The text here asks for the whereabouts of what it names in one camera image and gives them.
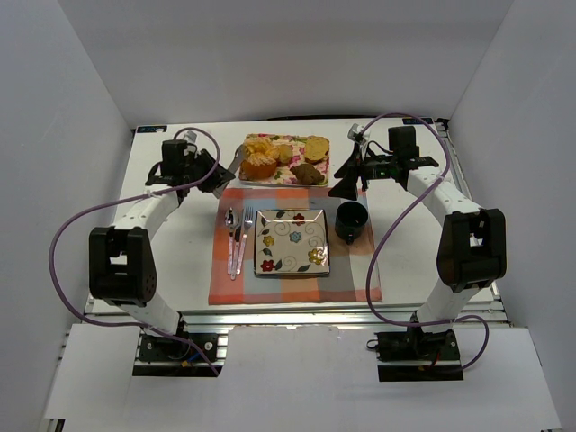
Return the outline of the white plastic tongs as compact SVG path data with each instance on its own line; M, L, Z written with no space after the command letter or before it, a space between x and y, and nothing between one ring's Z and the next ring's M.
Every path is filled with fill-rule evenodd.
M226 180L228 182L236 178L236 173L246 157L246 150L243 144L239 145L235 151L234 158L227 168Z

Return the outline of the orange bundt cake bread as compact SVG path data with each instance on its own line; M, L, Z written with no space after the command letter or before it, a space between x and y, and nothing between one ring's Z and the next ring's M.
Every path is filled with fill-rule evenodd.
M268 137L248 137L244 140L244 160L241 171L246 180L267 179L275 173L279 150Z

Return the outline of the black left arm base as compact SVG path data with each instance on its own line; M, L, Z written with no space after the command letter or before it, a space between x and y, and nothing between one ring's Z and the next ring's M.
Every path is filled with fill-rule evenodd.
M224 365L227 335L216 331L186 331L195 348L142 332L137 345L132 375L135 377L215 378L216 374L204 360L203 353L219 373Z

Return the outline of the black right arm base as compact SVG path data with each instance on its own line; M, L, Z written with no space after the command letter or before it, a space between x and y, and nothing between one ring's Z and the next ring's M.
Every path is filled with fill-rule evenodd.
M377 358L381 383L455 382L464 379L455 333L420 328L375 333L366 348Z

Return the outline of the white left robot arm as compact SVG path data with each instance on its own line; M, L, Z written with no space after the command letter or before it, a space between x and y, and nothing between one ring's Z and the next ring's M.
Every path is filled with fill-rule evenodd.
M205 194L221 193L235 173L216 163L205 149L184 139L162 143L162 159L148 172L145 193L110 227L89 235L91 295L128 312L163 334L184 335L182 314L157 291L151 240L189 194L190 183Z

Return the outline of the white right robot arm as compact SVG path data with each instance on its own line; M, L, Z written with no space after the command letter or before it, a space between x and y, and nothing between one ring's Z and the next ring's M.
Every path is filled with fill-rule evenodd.
M438 281L406 325L415 333L412 342L438 341L451 330L468 301L506 273L505 216L468 199L447 180L447 166L422 156L414 127L390 128L389 150L383 155L368 148L359 125L350 128L348 137L354 147L336 172L338 182L329 196L354 201L369 181L392 179L442 227L436 256Z

